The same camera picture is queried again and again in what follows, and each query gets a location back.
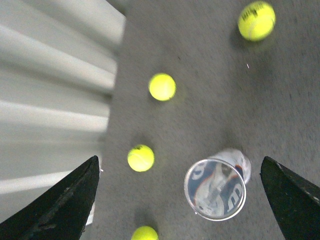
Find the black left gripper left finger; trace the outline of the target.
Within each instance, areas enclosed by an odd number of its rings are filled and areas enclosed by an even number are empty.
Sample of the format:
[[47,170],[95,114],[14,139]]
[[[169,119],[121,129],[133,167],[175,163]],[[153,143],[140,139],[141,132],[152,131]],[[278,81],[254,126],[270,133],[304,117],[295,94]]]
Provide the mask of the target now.
[[100,179],[94,155],[0,224],[2,240],[78,240],[96,198]]

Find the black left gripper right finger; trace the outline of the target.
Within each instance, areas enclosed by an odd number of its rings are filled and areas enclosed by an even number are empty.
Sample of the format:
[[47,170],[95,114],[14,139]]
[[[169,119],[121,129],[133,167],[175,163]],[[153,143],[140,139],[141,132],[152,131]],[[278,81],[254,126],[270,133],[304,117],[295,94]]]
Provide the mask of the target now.
[[320,187],[269,156],[260,177],[277,224],[286,240],[320,238]]

